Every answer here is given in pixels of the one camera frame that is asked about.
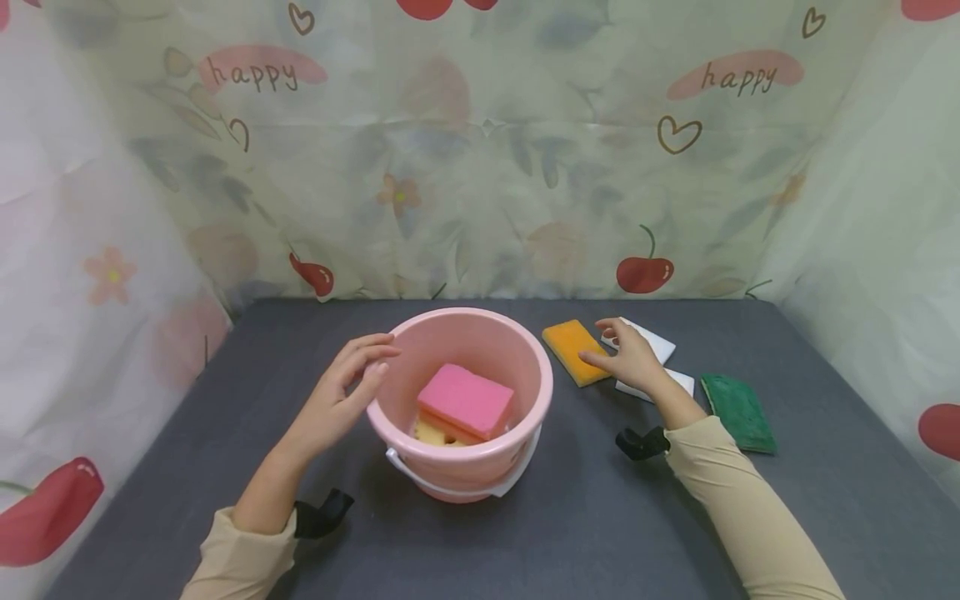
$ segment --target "hand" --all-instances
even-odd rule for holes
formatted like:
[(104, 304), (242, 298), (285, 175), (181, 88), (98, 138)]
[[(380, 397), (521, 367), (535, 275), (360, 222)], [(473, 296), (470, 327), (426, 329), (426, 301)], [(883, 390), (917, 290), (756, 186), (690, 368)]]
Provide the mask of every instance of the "hand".
[(581, 352), (580, 360), (588, 365), (610, 373), (632, 388), (637, 388), (652, 396), (664, 379), (670, 379), (660, 360), (646, 338), (636, 329), (620, 321), (619, 318), (602, 319), (596, 326), (603, 330), (603, 337), (613, 339), (620, 345), (615, 356), (597, 354), (596, 352)]
[(387, 363), (378, 363), (363, 373), (352, 394), (347, 388), (370, 363), (400, 354), (399, 348), (390, 346), (393, 340), (391, 334), (374, 333), (347, 342), (317, 382), (277, 450), (292, 454), (298, 462), (308, 462), (344, 437), (373, 401), (386, 376)]

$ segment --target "bucket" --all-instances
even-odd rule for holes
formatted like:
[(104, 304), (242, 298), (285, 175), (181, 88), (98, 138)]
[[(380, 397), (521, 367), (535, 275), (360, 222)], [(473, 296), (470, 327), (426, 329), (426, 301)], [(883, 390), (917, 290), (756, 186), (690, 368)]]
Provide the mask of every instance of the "bucket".
[[(403, 350), (367, 416), (387, 443), (387, 459), (427, 494), (455, 504), (508, 492), (537, 448), (553, 395), (553, 371), (543, 346), (523, 325), (479, 308), (442, 308), (400, 324)], [(459, 365), (514, 391), (507, 433), (463, 447), (413, 437), (417, 394), (444, 363)]]

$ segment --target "bucket handle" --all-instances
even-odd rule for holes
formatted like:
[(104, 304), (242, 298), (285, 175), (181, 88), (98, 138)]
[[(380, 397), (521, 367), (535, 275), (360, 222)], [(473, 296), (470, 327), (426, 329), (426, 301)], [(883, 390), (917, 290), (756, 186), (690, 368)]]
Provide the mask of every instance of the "bucket handle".
[(514, 465), (513, 472), (511, 472), (510, 475), (504, 481), (493, 486), (492, 488), (487, 488), (485, 490), (470, 491), (470, 492), (463, 492), (460, 490), (448, 490), (447, 488), (441, 488), (440, 486), (436, 486), (430, 483), (429, 481), (427, 481), (426, 479), (423, 479), (422, 477), (414, 473), (409, 467), (407, 467), (406, 463), (403, 462), (403, 459), (400, 458), (399, 453), (394, 448), (387, 449), (387, 460), (390, 461), (394, 465), (394, 467), (396, 467), (396, 469), (399, 470), (401, 473), (413, 479), (414, 483), (416, 483), (417, 485), (423, 488), (427, 488), (432, 492), (461, 497), (461, 498), (466, 498), (466, 497), (476, 496), (476, 495), (494, 495), (498, 498), (502, 498), (504, 494), (509, 492), (510, 489), (516, 484), (516, 482), (520, 478), (520, 475), (522, 475), (523, 471), (527, 469), (527, 466), (530, 465), (530, 460), (534, 457), (534, 450), (537, 449), (537, 442), (539, 441), (540, 441), (540, 427), (537, 427), (537, 431), (534, 432), (533, 438), (531, 438), (530, 441), (527, 442), (527, 447), (523, 451), (523, 456), (520, 457), (520, 459), (516, 462), (516, 464)]

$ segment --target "fabric wall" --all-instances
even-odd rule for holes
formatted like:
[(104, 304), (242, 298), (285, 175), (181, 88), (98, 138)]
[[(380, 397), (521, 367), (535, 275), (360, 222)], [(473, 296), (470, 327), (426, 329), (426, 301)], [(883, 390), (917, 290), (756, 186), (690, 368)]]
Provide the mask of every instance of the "fabric wall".
[(228, 321), (153, 183), (0, 1), (0, 596), (37, 597)]
[(960, 504), (960, 3), (876, 38), (754, 294), (778, 301)]
[(48, 0), (234, 311), (742, 297), (885, 0)]

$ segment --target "table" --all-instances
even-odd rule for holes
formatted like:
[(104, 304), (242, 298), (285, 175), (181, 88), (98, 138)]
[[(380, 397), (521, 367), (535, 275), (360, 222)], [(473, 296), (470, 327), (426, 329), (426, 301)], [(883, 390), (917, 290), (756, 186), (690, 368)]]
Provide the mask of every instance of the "table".
[[(748, 382), (780, 446), (752, 457), (851, 599), (960, 597), (960, 511), (772, 304), (754, 300), (458, 302), (536, 335), (623, 315), (677, 344), (668, 366)], [(49, 600), (170, 600), (213, 512), (234, 503), (336, 351), (441, 301), (268, 300), (251, 308), (118, 492)], [(278, 600), (743, 598), (705, 513), (662, 458), (634, 464), (625, 426), (660, 424), (613, 381), (556, 387), (540, 446), (502, 499), (453, 506), (384, 458), (366, 419), (321, 457), (300, 499), (356, 498), (345, 525), (302, 542)], [(696, 397), (705, 403), (699, 385)]]

